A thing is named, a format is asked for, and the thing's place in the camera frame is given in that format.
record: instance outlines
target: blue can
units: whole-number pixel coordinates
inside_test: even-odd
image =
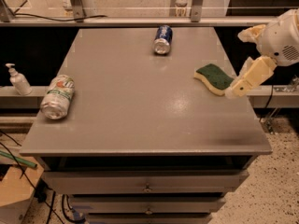
[[[153,49],[157,54],[165,55],[170,51],[172,34],[173,32],[170,26],[163,25],[158,28],[157,35],[153,43]]]

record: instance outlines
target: pump nozzle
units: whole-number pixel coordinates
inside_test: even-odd
[[[13,66],[15,66],[14,63],[7,63],[6,67],[9,68],[8,72],[10,73],[11,76],[16,76],[18,74],[18,72],[16,71],[15,68],[12,68]]]

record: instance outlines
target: can label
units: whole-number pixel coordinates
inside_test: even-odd
[[[59,75],[50,83],[47,94],[55,93],[61,95],[70,102],[74,94],[74,89],[74,80],[71,77]]]
[[[165,39],[170,45],[172,40],[172,29],[170,28],[170,26],[163,25],[159,27],[157,35],[155,37],[155,40],[156,39]]]
[[[153,49],[157,54],[165,55],[170,51],[172,34],[172,29],[169,26],[159,27],[153,43]]]
[[[40,105],[41,112],[50,119],[61,119],[67,115],[75,91],[74,80],[59,75],[52,80]]]

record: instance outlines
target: drawer handle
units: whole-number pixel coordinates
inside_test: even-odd
[[[151,215],[152,214],[152,211],[150,211],[150,209],[148,209],[146,212],[145,212],[146,215]]]
[[[150,193],[152,192],[152,189],[150,188],[149,184],[147,184],[147,186],[143,189],[143,191],[146,193]]]

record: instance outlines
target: scrub pad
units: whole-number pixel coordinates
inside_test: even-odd
[[[203,81],[212,93],[219,96],[224,95],[225,89],[227,89],[234,80],[213,63],[199,68],[195,71],[194,77]]]

